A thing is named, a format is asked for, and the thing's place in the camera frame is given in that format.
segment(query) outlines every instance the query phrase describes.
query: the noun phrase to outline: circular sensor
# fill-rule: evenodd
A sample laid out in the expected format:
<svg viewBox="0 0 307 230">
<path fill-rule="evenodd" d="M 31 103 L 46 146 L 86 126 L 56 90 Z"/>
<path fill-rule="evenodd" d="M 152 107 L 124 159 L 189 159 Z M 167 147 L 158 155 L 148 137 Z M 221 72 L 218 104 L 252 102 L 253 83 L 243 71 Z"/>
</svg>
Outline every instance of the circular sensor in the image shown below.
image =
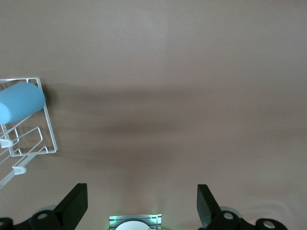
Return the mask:
<svg viewBox="0 0 307 230">
<path fill-rule="evenodd" d="M 116 230 L 151 230 L 151 228 L 140 221 L 128 221 L 119 225 Z"/>
</svg>

